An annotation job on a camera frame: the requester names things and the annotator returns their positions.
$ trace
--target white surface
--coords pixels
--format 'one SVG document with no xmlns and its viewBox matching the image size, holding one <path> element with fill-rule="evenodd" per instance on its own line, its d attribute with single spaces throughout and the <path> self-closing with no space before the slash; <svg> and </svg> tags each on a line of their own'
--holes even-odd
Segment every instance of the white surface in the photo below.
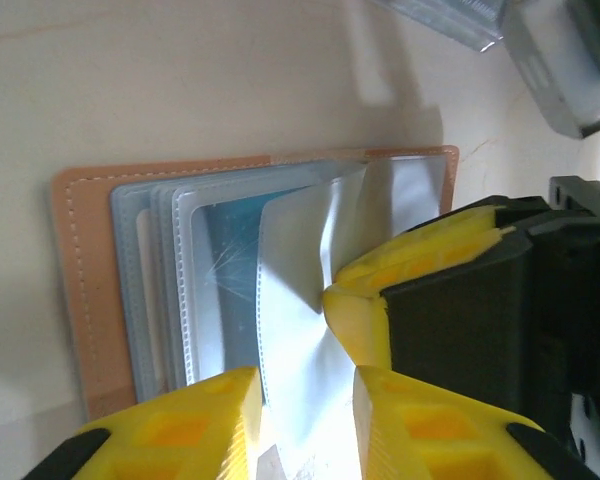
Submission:
<svg viewBox="0 0 600 480">
<path fill-rule="evenodd" d="M 47 203 L 70 165 L 456 144 L 455 204 L 600 176 L 484 55 L 362 0 L 0 1 L 0 478 L 82 421 Z"/>
</svg>

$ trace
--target white stitching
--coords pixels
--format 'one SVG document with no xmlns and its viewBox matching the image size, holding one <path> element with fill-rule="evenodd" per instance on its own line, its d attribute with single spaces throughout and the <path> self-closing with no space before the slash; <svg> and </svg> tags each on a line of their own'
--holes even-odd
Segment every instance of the white stitching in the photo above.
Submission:
<svg viewBox="0 0 600 480">
<path fill-rule="evenodd" d="M 364 153 L 365 158 L 380 158 L 381 157 L 381 155 L 370 155 L 370 154 L 366 153 L 368 150 L 371 150 L 371 149 L 365 150 L 365 153 Z M 427 155 L 427 154 L 433 154 L 433 153 L 437 153 L 437 152 L 445 153 L 451 157 L 453 162 L 457 162 L 457 159 L 458 159 L 457 151 L 455 149 L 449 148 L 447 146 L 444 146 L 442 149 L 438 149 L 438 148 L 421 149 L 421 150 L 405 149 L 404 155 Z M 201 175 L 201 174 L 207 173 L 207 172 L 221 172 L 221 171 L 227 171 L 227 170 L 257 168 L 257 167 L 264 167 L 267 165 L 275 165 L 275 163 L 271 163 L 270 161 L 262 161 L 262 162 L 249 164 L 249 165 L 234 165 L 231 167 L 211 167 L 211 168 L 202 168 L 202 169 L 194 169 L 194 170 L 175 170 L 175 171 L 146 172 L 146 173 L 123 173 L 120 175 L 84 177 L 84 178 L 79 178 L 77 180 L 73 180 L 67 184 L 67 186 L 65 187 L 65 195 L 66 195 L 66 203 L 67 203 L 67 212 L 68 212 L 68 215 L 69 215 L 69 218 L 71 221 L 71 223 L 69 224 L 69 228 L 71 229 L 71 233 L 73 233 L 72 243 L 73 243 L 73 247 L 74 247 L 76 264 L 78 266 L 77 274 L 78 274 L 78 281 L 80 284 L 80 297 L 82 299 L 82 308 L 83 308 L 84 319 L 87 322 L 89 352 L 91 354 L 91 359 L 93 361 L 92 369 L 93 369 L 93 373 L 94 373 L 95 381 L 96 381 L 96 390 L 98 391 L 97 402 L 98 402 L 99 416 L 104 416 L 104 414 L 105 414 L 104 395 L 101 392 L 102 379 L 100 377 L 100 369 L 98 368 L 98 365 L 97 365 L 98 364 L 98 350 L 97 350 L 95 342 L 94 342 L 93 325 L 91 323 L 91 313 L 90 313 L 90 309 L 89 309 L 89 297 L 87 295 L 87 290 L 86 290 L 86 286 L 85 286 L 84 269 L 83 269 L 82 256 L 81 256 L 81 250 L 80 250 L 80 240 L 79 240 L 78 233 L 77 233 L 77 222 L 75 219 L 75 210 L 73 208 L 73 196 L 72 196 L 71 188 L 75 184 L 78 184 L 81 182 L 87 182 L 87 181 L 116 180 L 116 179 L 121 179 L 121 178 L 158 177 L 158 176 L 165 176 L 165 175 L 174 175 L 174 176 L 175 175 L 187 175 L 187 174 Z M 450 172 L 450 173 L 451 173 L 451 179 L 453 179 L 453 177 L 455 177 L 455 171 Z"/>
<path fill-rule="evenodd" d="M 238 169 L 246 169 L 246 168 L 257 168 L 264 167 L 270 165 L 269 161 L 262 161 L 258 163 L 248 164 L 248 165 L 234 165 L 230 167 L 210 167 L 210 168 L 202 168 L 195 170 L 175 170 L 175 171 L 163 171 L 163 172 L 147 172 L 147 173 L 132 173 L 132 174 L 121 174 L 121 175 L 107 175 L 107 176 L 99 176 L 99 177 L 84 177 L 79 178 L 77 180 L 73 180 L 67 184 L 65 187 L 65 195 L 66 195 L 66 204 L 67 204 L 67 212 L 69 214 L 69 218 L 71 223 L 69 224 L 69 228 L 72 236 L 72 243 L 74 248 L 74 254 L 76 259 L 76 265 L 78 267 L 78 282 L 80 285 L 80 298 L 82 299 L 82 309 L 84 319 L 87 323 L 87 335 L 89 339 L 89 353 L 91 355 L 92 360 L 92 370 L 95 376 L 96 381 L 96 391 L 97 391 L 97 405 L 98 405 L 98 416 L 102 417 L 106 412 L 110 412 L 110 409 L 105 409 L 105 401 L 104 394 L 102 392 L 102 378 L 100 376 L 100 368 L 98 368 L 98 349 L 95 343 L 95 336 L 93 331 L 93 324 L 91 322 L 91 311 L 89 306 L 89 296 L 87 295 L 87 288 L 85 282 L 84 268 L 82 262 L 82 252 L 80 249 L 80 239 L 78 237 L 77 230 L 77 222 L 75 218 L 75 210 L 73 206 L 73 193 L 71 188 L 78 183 L 87 182 L 87 181 L 99 181 L 99 180 L 117 180 L 121 178 L 143 178 L 143 177 L 156 177 L 156 176 L 165 176 L 165 175 L 187 175 L 187 174 L 197 174 L 201 175 L 207 172 L 220 172 L 227 170 L 238 170 Z"/>
<path fill-rule="evenodd" d="M 175 206 L 173 207 L 173 218 L 174 218 L 174 227 L 177 233 L 174 235 L 174 244 L 175 244 L 175 255 L 176 255 L 176 279 L 178 285 L 178 306 L 180 308 L 180 331 L 182 333 L 182 344 L 184 351 L 184 362 L 185 362 L 185 376 L 187 384 L 190 385 L 194 383 L 194 373 L 197 373 L 197 376 L 200 377 L 200 372 L 193 372 L 193 352 L 191 348 L 191 334 L 192 330 L 194 332 L 194 341 L 199 337 L 198 334 L 198 324 L 197 322 L 193 325 L 194 328 L 189 328 L 189 324 L 191 323 L 191 318 L 189 315 L 188 303 L 186 301 L 186 290 L 184 288 L 185 282 L 185 274 L 184 274 L 184 261 L 182 255 L 182 235 L 181 232 L 181 215 L 180 215 L 180 199 L 184 195 L 196 194 L 199 192 L 203 192 L 205 190 L 214 190 L 220 188 L 226 188 L 233 185 L 244 185 L 244 184 L 253 184 L 253 183 L 262 183 L 263 180 L 267 180 L 269 176 L 267 174 L 262 174 L 260 177 L 255 178 L 242 178 L 237 180 L 226 180 L 221 183 L 212 184 L 212 185 L 203 185 L 195 188 L 195 190 L 185 191 L 186 187 L 181 187 L 174 192 L 174 196 L 178 194 L 175 198 Z"/>
<path fill-rule="evenodd" d="M 137 188 L 138 187 L 135 187 L 134 190 L 125 191 L 121 196 L 123 198 L 129 198 L 129 196 L 131 196 L 131 195 L 136 196 L 138 194 Z M 129 239 L 132 236 L 133 223 L 134 223 L 134 220 L 136 220 L 136 219 L 129 216 L 129 211 L 128 211 L 128 208 L 126 205 L 123 206 L 123 204 L 119 204 L 118 212 L 119 212 L 119 216 L 120 216 L 120 228 L 124 232 L 123 238 L 121 239 L 121 242 L 119 243 L 120 252 L 122 255 L 121 255 L 121 258 L 118 259 L 118 261 L 123 262 L 124 268 L 126 269 L 126 274 L 124 274 L 124 275 L 122 273 L 122 270 L 120 271 L 120 283 L 121 283 L 122 287 L 124 286 L 124 283 L 126 283 L 126 285 L 127 285 L 127 301 L 129 303 L 130 314 L 131 314 L 131 322 L 129 322 L 129 323 L 131 323 L 131 324 L 127 323 L 127 312 L 126 312 L 124 295 L 121 296 L 122 297 L 121 300 L 122 300 L 122 305 L 123 305 L 123 314 L 124 314 L 125 325 L 127 327 L 127 336 L 133 335 L 136 338 L 135 348 L 133 348 L 132 345 L 129 345 L 129 353 L 132 357 L 131 358 L 132 374 L 133 374 L 134 379 L 136 376 L 141 377 L 140 385 L 135 385 L 134 391 L 136 392 L 136 396 L 138 396 L 139 391 L 142 392 L 142 395 L 145 395 L 147 393 L 146 392 L 147 385 L 153 384 L 153 387 L 151 387 L 151 391 L 148 394 L 149 397 L 144 398 L 142 400 L 142 401 L 144 401 L 144 400 L 148 400 L 148 399 L 152 398 L 151 395 L 155 396 L 155 392 L 157 391 L 157 380 L 156 380 L 157 372 L 154 371 L 153 356 L 151 355 L 151 352 L 147 351 L 146 349 L 143 349 L 143 348 L 140 348 L 140 349 L 137 348 L 138 340 L 137 340 L 137 336 L 135 335 L 135 331 L 134 331 L 138 328 L 140 328 L 140 329 L 143 328 L 142 326 L 136 325 L 134 322 L 134 320 L 137 319 L 139 315 L 142 315 L 141 313 L 140 314 L 138 313 L 142 310 L 143 307 L 141 306 L 139 299 L 138 299 L 138 295 L 136 294 L 139 278 L 142 276 L 142 271 L 141 271 L 142 267 L 140 266 L 139 267 L 140 269 L 138 270 L 138 266 L 135 265 L 129 258 L 130 252 L 132 250 Z M 113 228 L 113 233 L 114 233 L 114 238 L 115 238 L 115 234 L 116 234 L 115 225 Z M 148 341 L 150 341 L 148 326 L 147 326 L 146 335 L 147 335 L 146 338 L 148 339 Z M 140 365 L 141 365 L 139 372 L 136 371 L 137 368 L 134 369 L 134 367 L 133 367 L 134 358 L 137 359 L 137 362 L 140 363 Z"/>
</svg>

